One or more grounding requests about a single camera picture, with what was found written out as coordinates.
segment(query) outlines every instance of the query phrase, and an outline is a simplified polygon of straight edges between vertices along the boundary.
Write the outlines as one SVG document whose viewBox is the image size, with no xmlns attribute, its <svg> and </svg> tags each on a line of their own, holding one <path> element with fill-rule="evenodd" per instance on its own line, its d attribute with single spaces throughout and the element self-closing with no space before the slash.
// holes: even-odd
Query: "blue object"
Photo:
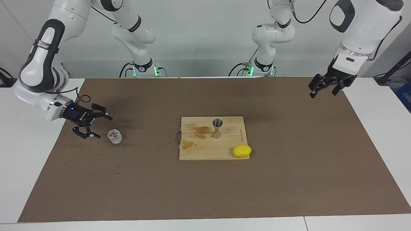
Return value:
<svg viewBox="0 0 411 231">
<path fill-rule="evenodd" d="M 408 81 L 396 93 L 399 100 L 411 112 L 411 81 Z"/>
</svg>

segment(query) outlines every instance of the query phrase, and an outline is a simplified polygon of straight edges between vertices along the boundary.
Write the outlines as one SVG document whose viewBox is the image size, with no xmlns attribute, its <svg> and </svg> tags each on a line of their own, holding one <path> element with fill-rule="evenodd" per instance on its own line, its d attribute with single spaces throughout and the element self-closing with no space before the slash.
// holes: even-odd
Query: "metal handle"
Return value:
<svg viewBox="0 0 411 231">
<path fill-rule="evenodd" d="M 180 133 L 180 132 L 181 132 L 181 127 L 180 127 L 180 129 L 178 130 L 177 134 L 175 135 L 175 142 L 177 143 L 178 148 L 180 148 L 180 144 L 181 144 L 181 141 L 178 142 L 178 133 Z"/>
</svg>

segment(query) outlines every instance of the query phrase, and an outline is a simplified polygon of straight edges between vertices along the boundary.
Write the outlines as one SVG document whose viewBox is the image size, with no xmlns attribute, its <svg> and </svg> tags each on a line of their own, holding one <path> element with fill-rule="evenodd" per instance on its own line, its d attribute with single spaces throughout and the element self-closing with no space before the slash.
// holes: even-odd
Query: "brown table mat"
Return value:
<svg viewBox="0 0 411 231">
<path fill-rule="evenodd" d="M 100 140 L 64 124 L 18 221 L 411 213 L 344 93 L 311 99 L 310 80 L 86 79 L 114 121 Z M 251 159 L 179 161 L 182 116 L 243 116 Z"/>
</svg>

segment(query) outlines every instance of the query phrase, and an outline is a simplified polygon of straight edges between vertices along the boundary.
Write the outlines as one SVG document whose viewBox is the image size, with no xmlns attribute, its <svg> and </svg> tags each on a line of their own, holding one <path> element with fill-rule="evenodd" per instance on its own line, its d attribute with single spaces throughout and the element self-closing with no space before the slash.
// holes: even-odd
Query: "black cable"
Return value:
<svg viewBox="0 0 411 231">
<path fill-rule="evenodd" d="M 73 88 L 73 89 L 68 90 L 68 91 L 61 91 L 61 92 L 47 92 L 46 91 L 44 93 L 47 93 L 47 94 L 64 94 L 64 93 L 69 93 L 69 92 L 72 92 L 72 91 L 76 91 L 77 98 L 79 98 L 80 101 L 82 101 L 84 103 L 90 103 L 91 97 L 89 95 L 81 95 L 81 96 L 79 95 L 79 87 Z M 89 100 L 85 101 L 85 100 L 83 100 L 83 97 L 88 97 Z"/>
<path fill-rule="evenodd" d="M 166 73 L 166 77 L 168 77 L 167 71 L 166 71 L 166 69 L 165 69 L 164 67 L 159 67 L 158 69 L 159 69 L 159 70 L 164 70 L 164 72 Z"/>
<path fill-rule="evenodd" d="M 120 71 L 120 75 L 118 76 L 118 78 L 121 78 L 121 75 L 123 74 L 123 71 L 124 71 L 124 69 L 126 68 L 126 66 L 128 66 L 128 65 L 130 65 L 130 63 L 128 62 L 128 63 L 126 63 L 126 64 L 124 64 L 124 66 L 123 66 L 123 68 L 121 69 L 121 71 Z"/>
<path fill-rule="evenodd" d="M 235 65 L 232 69 L 231 69 L 231 71 L 230 71 L 230 73 L 229 73 L 229 75 L 228 76 L 230 76 L 231 75 L 231 73 L 234 71 L 234 69 L 235 68 L 237 68 L 238 66 L 241 66 L 241 65 L 243 65 L 243 63 L 241 62 L 241 63 L 239 63 L 239 64 L 237 64 L 237 65 Z"/>
<path fill-rule="evenodd" d="M 8 74 L 12 79 L 15 79 L 8 71 L 4 70 L 1 67 L 0 67 L 0 70 L 2 70 L 4 73 Z"/>
<path fill-rule="evenodd" d="M 109 17 L 108 17 L 108 16 L 106 16 L 105 14 L 101 13 L 100 11 L 98 11 L 96 8 L 94 8 L 94 7 L 91 7 L 91 8 L 93 8 L 93 10 L 97 11 L 98 13 L 100 13 L 101 15 L 103 15 L 104 17 L 106 17 L 108 20 L 110 20 L 110 21 L 112 21 L 112 22 L 114 22 L 114 23 L 117 23 L 117 21 L 115 21 L 115 20 L 113 20 L 113 19 L 109 18 Z"/>
<path fill-rule="evenodd" d="M 254 52 L 253 56 L 251 56 L 250 60 L 248 62 L 251 62 L 251 60 L 254 58 L 254 55 L 256 55 L 258 51 L 258 48 L 256 49 L 256 51 Z"/>
<path fill-rule="evenodd" d="M 383 77 L 374 78 L 375 81 L 378 83 L 378 85 L 384 85 L 395 72 L 408 66 L 406 62 L 408 62 L 410 59 L 411 51 L 408 52 L 404 57 L 402 57 L 402 59 L 399 62 L 397 62 Z"/>
<path fill-rule="evenodd" d="M 274 77 L 275 77 L 275 74 L 277 74 L 277 67 L 273 67 L 273 68 L 275 68 L 275 72 L 274 72 Z"/>
<path fill-rule="evenodd" d="M 406 66 L 408 66 L 408 65 L 410 65 L 410 64 L 411 64 L 411 62 L 407 63 L 407 65 L 404 65 L 404 66 L 402 66 L 402 67 L 398 68 L 398 70 L 397 70 L 397 71 L 399 71 L 399 70 L 401 70 L 401 69 L 405 68 Z M 386 73 L 378 74 L 378 75 L 374 76 L 373 78 L 378 77 L 378 76 L 383 75 L 383 74 L 386 74 Z"/>
<path fill-rule="evenodd" d="M 133 69 L 133 68 L 127 68 L 126 73 L 124 73 L 124 75 L 126 76 L 126 78 L 127 78 L 127 71 L 129 71 L 129 70 L 134 71 L 134 69 Z"/>
<path fill-rule="evenodd" d="M 400 15 L 398 22 L 391 28 L 391 30 L 388 32 L 388 34 L 381 40 L 380 44 L 378 44 L 378 47 L 377 47 L 377 49 L 375 50 L 375 53 L 374 53 L 374 57 L 367 59 L 367 61 L 373 61 L 373 60 L 375 59 L 375 57 L 376 57 L 377 54 L 378 54 L 378 50 L 379 50 L 380 47 L 381 47 L 381 44 L 384 42 L 384 40 L 385 40 L 386 37 L 390 34 L 390 32 L 391 32 L 401 21 L 402 21 L 402 16 Z"/>
<path fill-rule="evenodd" d="M 291 12 L 293 13 L 293 16 L 296 19 L 296 21 L 301 23 L 301 24 L 306 24 L 306 23 L 309 23 L 318 14 L 318 12 L 321 10 L 321 8 L 323 8 L 323 6 L 327 2 L 327 0 L 324 0 L 323 4 L 321 4 L 321 6 L 318 8 L 318 10 L 315 12 L 315 14 L 308 21 L 305 21 L 305 22 L 301 22 L 300 20 L 298 20 L 298 18 L 296 16 L 296 13 L 294 12 L 293 2 L 291 0 L 289 0 L 289 2 L 291 3 Z"/>
<path fill-rule="evenodd" d="M 238 73 L 237 73 L 237 76 L 240 74 L 240 71 L 243 71 L 243 73 L 244 73 L 244 71 L 247 71 L 247 68 L 243 68 L 243 69 L 239 70 Z"/>
</svg>

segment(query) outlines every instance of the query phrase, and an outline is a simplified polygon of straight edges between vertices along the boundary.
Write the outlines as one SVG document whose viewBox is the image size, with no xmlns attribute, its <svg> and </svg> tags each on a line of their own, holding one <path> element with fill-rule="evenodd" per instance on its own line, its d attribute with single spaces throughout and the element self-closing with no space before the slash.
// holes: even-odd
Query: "wooden cutting board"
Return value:
<svg viewBox="0 0 411 231">
<path fill-rule="evenodd" d="M 214 119 L 221 119 L 220 138 L 213 138 Z M 245 160 L 233 154 L 233 148 L 247 144 L 244 118 L 229 117 L 182 117 L 180 160 Z"/>
</svg>

